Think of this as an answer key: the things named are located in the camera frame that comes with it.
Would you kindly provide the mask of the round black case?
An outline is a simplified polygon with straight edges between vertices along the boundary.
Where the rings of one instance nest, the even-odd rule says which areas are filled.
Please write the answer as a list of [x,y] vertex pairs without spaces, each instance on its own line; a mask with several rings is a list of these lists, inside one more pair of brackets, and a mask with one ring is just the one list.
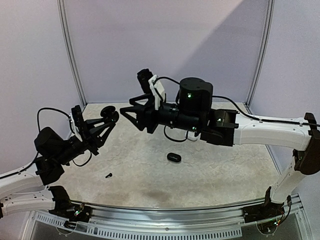
[[119,113],[116,111],[116,107],[113,105],[104,107],[100,111],[100,116],[105,123],[116,123],[120,118]]

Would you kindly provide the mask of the black earbud charging case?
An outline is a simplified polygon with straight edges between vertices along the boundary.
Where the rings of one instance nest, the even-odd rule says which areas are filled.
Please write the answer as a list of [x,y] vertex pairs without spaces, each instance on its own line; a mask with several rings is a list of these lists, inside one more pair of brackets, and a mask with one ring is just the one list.
[[182,157],[179,154],[170,152],[167,154],[167,160],[169,162],[179,164],[182,161]]

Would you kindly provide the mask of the white earbud charging case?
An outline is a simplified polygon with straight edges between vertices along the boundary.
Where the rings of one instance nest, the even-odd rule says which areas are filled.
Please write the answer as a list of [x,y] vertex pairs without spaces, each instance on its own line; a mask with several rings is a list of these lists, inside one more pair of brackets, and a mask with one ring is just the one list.
[[188,132],[185,134],[186,139],[192,142],[196,142],[199,139],[199,135],[196,136],[195,132]]

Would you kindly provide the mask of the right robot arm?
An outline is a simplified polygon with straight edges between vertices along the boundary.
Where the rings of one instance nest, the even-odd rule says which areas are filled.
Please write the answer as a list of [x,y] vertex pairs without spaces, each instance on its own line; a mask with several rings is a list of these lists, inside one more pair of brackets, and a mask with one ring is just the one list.
[[139,79],[143,95],[131,98],[120,113],[140,131],[152,134],[159,125],[193,132],[216,146],[271,145],[292,149],[292,161],[284,174],[268,188],[259,206],[262,218],[269,218],[290,193],[309,175],[320,170],[320,131],[312,113],[298,118],[253,116],[235,109],[213,109],[211,83],[197,77],[178,82],[175,103],[166,102],[161,78]]

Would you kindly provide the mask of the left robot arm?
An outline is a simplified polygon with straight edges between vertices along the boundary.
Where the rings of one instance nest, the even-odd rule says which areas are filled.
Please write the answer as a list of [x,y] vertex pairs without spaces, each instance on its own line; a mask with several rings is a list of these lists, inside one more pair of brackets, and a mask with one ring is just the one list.
[[75,135],[66,140],[52,128],[43,128],[34,140],[34,160],[0,176],[0,216],[47,210],[70,222],[89,222],[92,208],[72,203],[65,188],[53,183],[76,157],[86,151],[98,155],[117,121],[118,117],[77,120]]

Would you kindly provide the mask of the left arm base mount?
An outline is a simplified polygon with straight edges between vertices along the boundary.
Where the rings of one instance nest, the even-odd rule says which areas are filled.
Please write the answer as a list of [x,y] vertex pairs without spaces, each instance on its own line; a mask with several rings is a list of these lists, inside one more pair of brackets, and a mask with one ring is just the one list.
[[48,212],[52,215],[66,218],[70,222],[88,223],[92,216],[93,209],[84,203],[75,204],[70,201],[56,201],[54,209]]

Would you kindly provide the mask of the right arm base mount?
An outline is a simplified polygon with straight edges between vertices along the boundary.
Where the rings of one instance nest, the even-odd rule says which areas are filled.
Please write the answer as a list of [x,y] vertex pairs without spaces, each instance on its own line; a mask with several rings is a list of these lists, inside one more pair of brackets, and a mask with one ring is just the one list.
[[281,216],[284,212],[284,202],[275,203],[270,198],[265,199],[263,203],[242,208],[245,223],[272,219]]

